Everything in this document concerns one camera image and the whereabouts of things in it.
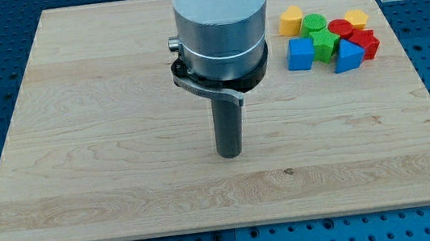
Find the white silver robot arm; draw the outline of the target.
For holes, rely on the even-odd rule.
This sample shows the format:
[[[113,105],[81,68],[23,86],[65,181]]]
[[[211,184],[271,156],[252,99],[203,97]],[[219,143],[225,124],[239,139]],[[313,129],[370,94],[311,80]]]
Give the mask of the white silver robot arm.
[[[212,101],[242,106],[265,73],[266,0],[172,0],[176,85]]]

